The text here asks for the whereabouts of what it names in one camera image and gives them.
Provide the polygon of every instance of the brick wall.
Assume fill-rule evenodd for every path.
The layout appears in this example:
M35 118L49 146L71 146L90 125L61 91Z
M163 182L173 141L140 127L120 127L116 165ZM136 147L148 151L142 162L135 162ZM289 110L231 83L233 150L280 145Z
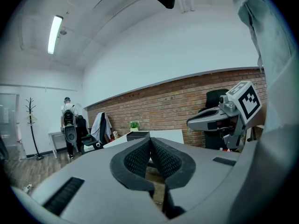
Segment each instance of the brick wall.
M260 99L267 98L265 75L260 70L218 72L164 83L92 105L87 110L89 126L92 127L99 112L105 111L119 136L128 133L130 121L136 120L140 130L182 129L185 144L203 147L203 132L189 129L187 119L205 107L208 91L231 89L241 80L251 80Z

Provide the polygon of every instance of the green plant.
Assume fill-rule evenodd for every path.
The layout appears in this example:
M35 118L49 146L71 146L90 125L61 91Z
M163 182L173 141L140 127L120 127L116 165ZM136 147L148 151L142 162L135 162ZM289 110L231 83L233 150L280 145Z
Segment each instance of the green plant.
M139 128L139 123L137 121L132 121L132 122L130 122L130 127L132 129Z

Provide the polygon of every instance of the white flower pot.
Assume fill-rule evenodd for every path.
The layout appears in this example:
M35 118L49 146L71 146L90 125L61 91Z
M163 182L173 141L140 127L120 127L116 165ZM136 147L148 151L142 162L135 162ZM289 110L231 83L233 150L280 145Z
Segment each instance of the white flower pot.
M131 128L131 132L137 132L138 128Z

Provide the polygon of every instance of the baseboard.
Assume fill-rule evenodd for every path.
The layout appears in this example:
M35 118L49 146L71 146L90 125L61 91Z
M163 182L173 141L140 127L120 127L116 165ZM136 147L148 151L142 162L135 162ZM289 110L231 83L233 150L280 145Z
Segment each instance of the baseboard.
M59 149L56 149L57 152L60 152L60 151L64 151L66 150L66 147L62 147L62 148L59 148ZM46 155L46 154L52 154L53 151L47 151L47 152L42 152L40 153L40 155ZM37 156L37 154L30 154L30 155L26 155L27 158L32 158L34 156Z

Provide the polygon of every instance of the wooden floor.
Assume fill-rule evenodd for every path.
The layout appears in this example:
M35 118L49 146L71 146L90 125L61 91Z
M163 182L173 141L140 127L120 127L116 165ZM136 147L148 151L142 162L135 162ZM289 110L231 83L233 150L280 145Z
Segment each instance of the wooden floor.
M59 171L71 161L76 160L81 156L74 150L74 159L70 160L67 157L67 151L57 153L57 159L53 154L44 155L42 160L37 161L36 157L19 160L18 150L9 148L10 160L4 163L4 170L9 178L11 185L19 189L23 189L28 184L32 184L29 195L32 193L44 179L51 176L53 173ZM155 193L153 201L157 207L162 210L165 184L163 178L160 176L156 168L147 168L145 178L154 183Z

